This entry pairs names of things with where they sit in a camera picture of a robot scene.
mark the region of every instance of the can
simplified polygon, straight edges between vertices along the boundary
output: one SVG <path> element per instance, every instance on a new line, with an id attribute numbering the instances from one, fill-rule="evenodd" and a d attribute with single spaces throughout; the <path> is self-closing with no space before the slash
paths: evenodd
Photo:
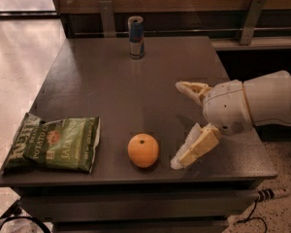
<path id="1" fill-rule="evenodd" d="M 144 19 L 139 16 L 128 18 L 130 56 L 141 58 L 145 54 Z"/>

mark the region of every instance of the table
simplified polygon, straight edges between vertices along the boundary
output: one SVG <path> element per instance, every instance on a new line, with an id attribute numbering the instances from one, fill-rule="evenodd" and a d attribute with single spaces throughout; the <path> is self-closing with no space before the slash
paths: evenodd
<path id="1" fill-rule="evenodd" d="M 190 128 L 207 124 L 201 108 L 177 91 L 177 81 L 229 81 L 207 37 L 146 38 L 142 59 L 130 58 L 126 38 L 66 40 L 30 112 L 46 121 L 100 117 L 92 172 L 2 169 L 0 186 L 12 187 L 22 208 L 59 232 L 80 221 L 75 232 L 114 232 L 118 225 L 123 232 L 221 232 L 226 217 L 245 210 L 257 198 L 253 189 L 276 170 L 254 130 L 223 137 L 186 170 L 171 169 Z M 127 153 L 140 132 L 160 147 L 158 161 L 146 170 Z"/>

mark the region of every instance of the speckled floor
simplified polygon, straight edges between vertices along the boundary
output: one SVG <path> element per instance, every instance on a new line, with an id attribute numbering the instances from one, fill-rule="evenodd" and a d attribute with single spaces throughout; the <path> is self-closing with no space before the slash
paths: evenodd
<path id="1" fill-rule="evenodd" d="M 64 39 L 59 20 L 0 21 L 0 167 Z M 259 188 L 291 190 L 291 141 L 264 142 L 264 145 L 278 177 L 263 182 Z M 16 199 L 17 195 L 9 188 L 0 188 L 0 216 Z M 252 208 L 253 205 L 241 216 L 231 216 L 230 227 L 224 233 L 264 232 L 261 220 L 234 225 L 235 221 L 246 218 Z M 266 221 L 268 232 L 291 232 L 291 195 L 258 203 L 253 216 Z M 35 227 L 14 230 L 8 227 L 5 232 L 35 230 Z"/>

